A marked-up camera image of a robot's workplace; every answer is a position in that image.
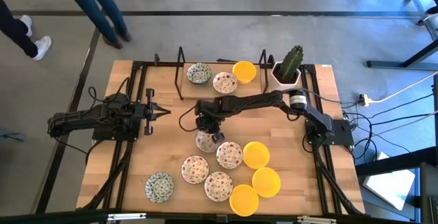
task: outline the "small bowl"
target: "small bowl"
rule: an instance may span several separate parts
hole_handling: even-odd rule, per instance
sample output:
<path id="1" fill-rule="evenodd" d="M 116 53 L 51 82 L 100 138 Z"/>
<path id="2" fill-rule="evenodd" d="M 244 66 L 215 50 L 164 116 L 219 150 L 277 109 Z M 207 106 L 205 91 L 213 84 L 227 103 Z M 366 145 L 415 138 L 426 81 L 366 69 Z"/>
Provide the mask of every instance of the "small bowl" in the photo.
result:
<path id="1" fill-rule="evenodd" d="M 208 176 L 208 163 L 199 155 L 186 158 L 181 166 L 183 179 L 189 184 L 202 183 Z"/>
<path id="2" fill-rule="evenodd" d="M 218 73 L 213 78 L 213 87 L 221 94 L 232 93 L 237 88 L 237 78 L 232 73 Z"/>
<path id="3" fill-rule="evenodd" d="M 194 141 L 198 149 L 205 153 L 215 152 L 220 146 L 220 142 L 214 142 L 211 138 L 213 134 L 208 134 L 204 131 L 198 131 L 194 137 Z"/>
<path id="4" fill-rule="evenodd" d="M 269 162 L 268 148 L 261 142 L 249 142 L 244 147 L 244 162 L 252 169 L 260 169 Z"/>
<path id="5" fill-rule="evenodd" d="M 253 187 L 262 197 L 273 197 L 280 191 L 280 176 L 274 169 L 257 169 L 253 175 Z"/>
<path id="6" fill-rule="evenodd" d="M 225 201 L 233 192 L 233 180 L 224 172 L 214 172 L 205 180 L 204 191 L 212 201 Z"/>
<path id="7" fill-rule="evenodd" d="M 249 185 L 242 184 L 233 189 L 230 196 L 230 207 L 239 216 L 250 216 L 259 207 L 259 196 Z"/>
<path id="8" fill-rule="evenodd" d="M 172 196 L 174 188 L 172 177 L 167 173 L 159 172 L 148 178 L 144 191 L 149 200 L 162 203 Z"/>
<path id="9" fill-rule="evenodd" d="M 189 82 L 196 85 L 207 83 L 211 78 L 211 68 L 206 63 L 196 63 L 187 70 Z"/>
<path id="10" fill-rule="evenodd" d="M 224 142 L 216 151 L 216 159 L 224 168 L 235 169 L 242 163 L 242 148 L 235 142 Z"/>
<path id="11" fill-rule="evenodd" d="M 237 77 L 239 83 L 247 84 L 255 78 L 257 69 L 249 61 L 239 61 L 233 66 L 233 74 Z"/>

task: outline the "white pot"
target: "white pot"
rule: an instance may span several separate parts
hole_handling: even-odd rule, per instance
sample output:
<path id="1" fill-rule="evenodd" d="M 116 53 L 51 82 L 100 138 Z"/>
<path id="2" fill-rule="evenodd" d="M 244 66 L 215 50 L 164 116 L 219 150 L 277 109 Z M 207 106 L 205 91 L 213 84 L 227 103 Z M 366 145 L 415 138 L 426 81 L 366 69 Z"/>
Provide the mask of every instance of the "white pot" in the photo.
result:
<path id="1" fill-rule="evenodd" d="M 274 69 L 276 67 L 280 67 L 277 66 L 278 64 L 281 64 L 282 62 L 275 62 L 274 67 L 272 68 L 271 74 L 269 74 L 268 76 L 268 90 L 269 92 L 273 91 L 273 90 L 287 90 L 288 88 L 294 88 L 298 81 L 300 80 L 301 77 L 301 72 L 300 70 L 296 69 L 296 72 L 298 73 L 298 77 L 296 78 L 296 81 L 292 84 L 282 84 L 280 83 L 279 80 L 276 79 L 276 77 L 274 76 Z"/>

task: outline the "cactus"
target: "cactus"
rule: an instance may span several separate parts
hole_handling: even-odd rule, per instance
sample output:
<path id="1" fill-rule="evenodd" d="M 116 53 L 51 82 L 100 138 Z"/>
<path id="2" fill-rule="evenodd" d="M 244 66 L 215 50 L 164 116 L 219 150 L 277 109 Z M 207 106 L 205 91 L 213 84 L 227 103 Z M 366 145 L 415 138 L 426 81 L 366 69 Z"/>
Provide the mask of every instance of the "cactus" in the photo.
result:
<path id="1" fill-rule="evenodd" d="M 282 83 L 286 84 L 294 81 L 294 75 L 296 69 L 301 65 L 302 57 L 302 47 L 300 45 L 296 45 L 287 53 L 279 69 L 279 75 L 281 77 L 279 80 L 281 80 Z"/>

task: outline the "concrete floor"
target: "concrete floor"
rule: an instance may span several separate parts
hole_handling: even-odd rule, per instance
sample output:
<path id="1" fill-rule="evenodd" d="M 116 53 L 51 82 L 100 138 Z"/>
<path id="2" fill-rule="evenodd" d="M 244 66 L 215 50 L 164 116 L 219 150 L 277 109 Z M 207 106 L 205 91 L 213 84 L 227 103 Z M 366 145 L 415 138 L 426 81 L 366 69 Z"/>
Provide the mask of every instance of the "concrete floor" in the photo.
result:
<path id="1" fill-rule="evenodd" d="M 73 0 L 5 0 L 14 11 L 79 10 Z M 348 12 L 415 12 L 405 0 L 115 0 L 122 11 L 159 10 L 285 10 Z M 266 49 L 276 60 L 294 45 L 302 45 L 307 64 L 332 64 L 342 101 L 359 93 L 380 99 L 429 74 L 422 71 L 377 70 L 366 60 L 404 61 L 430 43 L 418 18 L 265 17 L 265 16 L 126 16 L 133 42 L 116 50 L 99 39 L 86 87 L 94 86 L 100 97 L 105 91 L 114 60 L 152 60 L 154 53 L 176 60 L 178 46 L 186 59 L 212 62 L 217 58 L 258 61 Z M 55 141 L 47 134 L 47 118 L 64 112 L 72 96 L 94 31 L 84 16 L 33 16 L 34 38 L 52 36 L 53 46 L 43 61 L 27 58 L 8 38 L 0 35 L 0 127 L 22 132 L 25 142 L 0 140 L 0 216 L 33 211 Z M 432 56 L 429 61 L 436 61 Z M 432 80 L 425 81 L 382 104 L 359 108 L 364 115 L 386 110 L 431 93 Z M 79 109 L 91 104 L 86 91 Z M 376 117 L 386 121 L 399 116 L 433 111 L 433 99 Z M 399 123 L 373 127 L 375 132 Z M 359 130 L 354 137 L 366 136 Z M 434 143 L 433 119 L 429 118 L 383 136 L 416 150 Z M 90 146 L 91 131 L 74 132 L 69 143 Z M 388 155 L 403 149 L 376 138 L 379 151 Z M 48 211 L 73 210 L 84 170 L 84 156 L 67 149 L 51 195 Z"/>

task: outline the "human leg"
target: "human leg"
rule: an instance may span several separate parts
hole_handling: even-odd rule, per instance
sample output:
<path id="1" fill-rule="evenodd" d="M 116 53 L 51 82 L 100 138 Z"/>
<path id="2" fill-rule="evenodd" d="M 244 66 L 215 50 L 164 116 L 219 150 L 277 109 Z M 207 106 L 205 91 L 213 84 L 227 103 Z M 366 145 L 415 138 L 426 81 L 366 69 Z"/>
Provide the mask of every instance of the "human leg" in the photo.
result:
<path id="1" fill-rule="evenodd" d="M 97 1 L 102 5 L 102 8 L 106 11 L 107 15 L 113 22 L 114 26 L 116 27 L 116 32 L 120 35 L 127 34 L 128 33 L 127 26 L 114 0 L 97 0 Z"/>
<path id="2" fill-rule="evenodd" d="M 26 25 L 22 21 L 14 19 L 3 0 L 0 0 L 0 30 L 29 57 L 33 58 L 38 55 L 37 46 L 26 36 Z"/>
<path id="3" fill-rule="evenodd" d="M 111 28 L 105 16 L 99 10 L 94 0 L 75 0 L 77 5 L 87 14 L 88 18 L 96 25 L 102 35 L 111 42 L 113 46 L 120 44 L 116 34 Z"/>

